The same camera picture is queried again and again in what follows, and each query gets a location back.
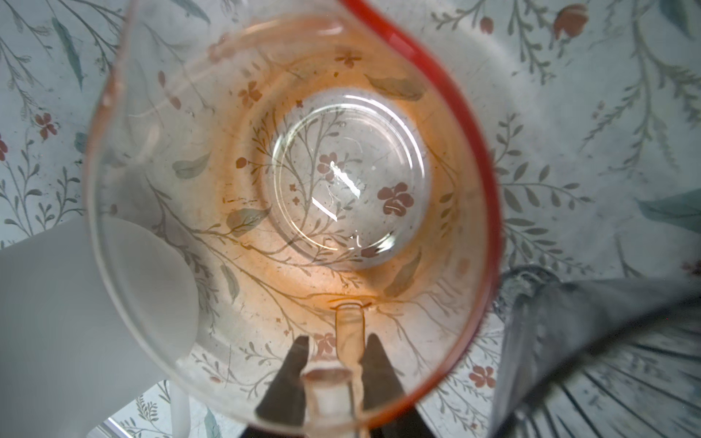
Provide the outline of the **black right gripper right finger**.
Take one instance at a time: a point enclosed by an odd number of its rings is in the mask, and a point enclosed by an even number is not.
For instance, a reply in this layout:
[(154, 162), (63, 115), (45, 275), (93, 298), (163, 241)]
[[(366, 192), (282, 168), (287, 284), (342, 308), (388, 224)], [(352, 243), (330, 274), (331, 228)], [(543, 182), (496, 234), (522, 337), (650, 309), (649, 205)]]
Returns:
[[(379, 408), (405, 395), (383, 344), (374, 333), (367, 339), (361, 366), (363, 367), (361, 380), (363, 381), (364, 410)], [(370, 437), (434, 438), (434, 434), (416, 408), (412, 406), (392, 421), (370, 430)]]

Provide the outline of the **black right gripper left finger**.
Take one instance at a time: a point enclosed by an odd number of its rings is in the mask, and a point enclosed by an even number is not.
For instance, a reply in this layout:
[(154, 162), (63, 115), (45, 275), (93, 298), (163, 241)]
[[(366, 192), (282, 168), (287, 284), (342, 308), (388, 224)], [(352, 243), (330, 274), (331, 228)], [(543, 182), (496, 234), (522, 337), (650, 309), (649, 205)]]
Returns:
[(258, 418), (277, 425), (301, 428), (306, 415), (306, 394), (300, 375), (307, 366), (309, 354), (309, 337), (297, 337), (261, 403), (257, 405)]

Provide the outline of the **orange glass pitcher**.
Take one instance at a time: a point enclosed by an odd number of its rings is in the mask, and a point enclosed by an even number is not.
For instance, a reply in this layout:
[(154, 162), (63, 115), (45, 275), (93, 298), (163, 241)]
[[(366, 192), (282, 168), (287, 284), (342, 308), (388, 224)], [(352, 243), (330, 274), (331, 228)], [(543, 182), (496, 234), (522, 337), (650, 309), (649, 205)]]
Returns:
[[(368, 1), (129, 1), (89, 134), (100, 273), (167, 376), (221, 414), (368, 437), (478, 333), (501, 215), (478, 121), (437, 58)], [(118, 276), (116, 218), (182, 257), (197, 332), (178, 360)], [(376, 334), (405, 395), (363, 409)], [(299, 336), (301, 428), (256, 415)]]

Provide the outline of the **frosted glass carafe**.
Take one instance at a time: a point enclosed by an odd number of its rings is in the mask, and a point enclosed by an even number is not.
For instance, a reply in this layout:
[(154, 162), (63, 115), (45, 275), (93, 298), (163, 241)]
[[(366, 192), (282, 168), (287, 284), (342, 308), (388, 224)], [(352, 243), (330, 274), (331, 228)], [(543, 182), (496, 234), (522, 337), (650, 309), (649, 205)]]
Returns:
[[(193, 274), (144, 228), (116, 218), (108, 228), (118, 276), (147, 331), (169, 359), (181, 359), (197, 332)], [(85, 219), (2, 250), (3, 436), (85, 437), (163, 378), (108, 294)]]

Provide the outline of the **grey glass dripper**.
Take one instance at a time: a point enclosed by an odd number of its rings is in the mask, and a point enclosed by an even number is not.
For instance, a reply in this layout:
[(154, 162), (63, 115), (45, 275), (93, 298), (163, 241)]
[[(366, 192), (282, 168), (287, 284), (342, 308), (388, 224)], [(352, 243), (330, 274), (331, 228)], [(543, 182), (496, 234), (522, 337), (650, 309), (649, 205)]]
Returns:
[(699, 436), (697, 280), (563, 282), (520, 266), (494, 310), (505, 331), (490, 436)]

